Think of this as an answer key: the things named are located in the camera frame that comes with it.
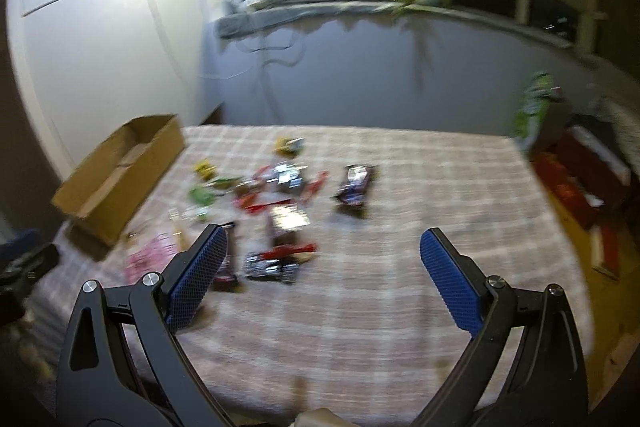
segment metal screw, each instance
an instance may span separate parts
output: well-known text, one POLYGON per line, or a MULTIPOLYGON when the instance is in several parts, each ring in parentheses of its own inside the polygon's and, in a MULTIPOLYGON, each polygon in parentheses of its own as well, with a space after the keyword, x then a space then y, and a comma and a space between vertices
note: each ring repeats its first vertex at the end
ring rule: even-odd
POLYGON ((98 287, 98 283, 94 280, 87 281, 82 285, 82 291, 84 293, 91 293, 98 287))
POLYGON ((551 293, 551 295, 553 295, 554 297, 560 297, 564 295, 564 290, 562 289, 562 286, 559 284, 550 284, 549 293, 551 293))
POLYGON ((142 278, 142 283, 145 286, 153 286, 160 280, 160 276, 156 272, 149 272, 142 278))
POLYGON ((499 275, 490 275, 486 279, 487 281, 489 281, 489 286, 491 286, 491 288, 500 289, 500 288, 504 288, 504 286, 506 285, 506 282, 504 281, 504 279, 499 275))

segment red box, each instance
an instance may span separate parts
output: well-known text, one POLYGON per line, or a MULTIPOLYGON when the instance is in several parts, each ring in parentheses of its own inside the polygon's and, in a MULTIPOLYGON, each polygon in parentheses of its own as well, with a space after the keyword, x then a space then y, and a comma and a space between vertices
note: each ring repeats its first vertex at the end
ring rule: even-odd
POLYGON ((595 223, 600 210, 589 204, 572 175, 553 155, 542 153, 534 161, 534 169, 542 183, 551 190, 585 230, 595 223))
POLYGON ((607 210, 618 208, 625 200, 629 187, 623 185, 611 168, 569 131, 562 134, 556 155, 584 188, 604 201, 607 210))

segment plaid bedspread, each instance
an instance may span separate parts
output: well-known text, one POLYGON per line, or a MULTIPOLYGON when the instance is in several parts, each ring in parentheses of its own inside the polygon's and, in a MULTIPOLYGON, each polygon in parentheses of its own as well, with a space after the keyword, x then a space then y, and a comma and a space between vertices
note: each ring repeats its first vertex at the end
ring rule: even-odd
MULTIPOLYGON (((308 211, 319 254, 302 266, 298 282, 249 281, 244 293, 208 293, 195 324, 178 335, 226 406, 281 421, 318 407, 367 426, 413 420, 469 340, 420 262, 418 240, 429 227, 440 227, 484 273, 514 287, 562 285, 590 352, 590 300, 574 249, 510 139, 314 126, 201 126, 185 128, 184 136, 188 148, 132 223, 188 206, 198 160, 209 158, 221 174, 251 174, 272 161, 278 136, 305 137, 300 160, 310 174, 330 173, 308 211), (366 220, 336 214, 330 197, 353 163, 379 167, 366 220)), ((265 216, 240 214, 231 196, 216 201, 212 214, 239 223, 240 259, 267 247, 265 216)), ((66 321, 85 280, 124 283, 126 252, 118 246, 94 262, 68 240, 66 227, 57 244, 61 266, 33 301, 46 301, 66 321)), ((517 343, 513 335, 481 403, 497 397, 517 343)), ((135 339, 132 345, 144 373, 142 349, 135 339)))

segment candy wrapper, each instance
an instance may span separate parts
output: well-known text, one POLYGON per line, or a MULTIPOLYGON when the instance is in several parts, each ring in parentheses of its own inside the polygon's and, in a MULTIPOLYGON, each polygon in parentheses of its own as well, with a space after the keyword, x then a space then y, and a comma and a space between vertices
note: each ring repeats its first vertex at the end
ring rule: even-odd
POLYGON ((301 263, 309 261, 318 249, 315 243, 308 245, 282 245, 273 250, 252 252, 244 261, 244 272, 251 279, 275 279, 293 284, 298 277, 301 263))
POLYGON ((161 272, 175 254, 189 250, 193 241, 188 228, 175 209, 133 226, 123 238, 128 253, 127 283, 136 283, 150 271, 161 272))
POLYGON ((267 230, 274 247, 300 244, 301 232, 308 225, 309 217, 296 204, 278 204, 269 209, 267 230))
POLYGON ((238 279, 238 258, 236 250, 237 226, 231 221, 220 225, 226 231, 226 257, 211 284, 215 291, 233 292, 240 285, 238 279))
POLYGON ((202 181, 208 182, 216 175, 216 166, 212 165, 209 160, 202 160, 193 166, 193 171, 202 181))
POLYGON ((216 195, 211 188, 204 185, 193 185, 189 191, 191 200, 199 206, 209 206, 216 201, 216 195))
POLYGON ((299 198, 306 186, 306 168, 302 164, 280 162, 263 172, 262 179, 267 191, 299 198))
POLYGON ((276 147, 273 152, 278 156, 293 159, 300 155, 305 147, 304 138, 282 137, 276 140, 276 147))
POLYGON ((265 166, 236 186, 234 203, 250 214, 259 214, 276 204, 307 205, 328 177, 328 172, 322 171, 309 182, 305 176, 307 169, 306 165, 290 162, 265 166))
POLYGON ((211 188, 221 194, 226 194, 229 190, 236 187, 242 182, 242 178, 228 178, 224 176, 217 176, 210 182, 205 184, 205 187, 211 188))
POLYGON ((365 217, 367 193, 376 176, 376 168, 370 165, 349 165, 345 177, 334 196, 340 203, 340 210, 365 217))

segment cardboard box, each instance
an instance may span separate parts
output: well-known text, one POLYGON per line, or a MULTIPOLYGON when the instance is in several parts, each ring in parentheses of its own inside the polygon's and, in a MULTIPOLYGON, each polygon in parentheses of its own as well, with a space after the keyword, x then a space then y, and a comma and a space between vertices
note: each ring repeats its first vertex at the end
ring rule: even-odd
POLYGON ((183 149, 175 115, 135 118, 82 161, 52 203, 73 223, 112 247, 183 149))

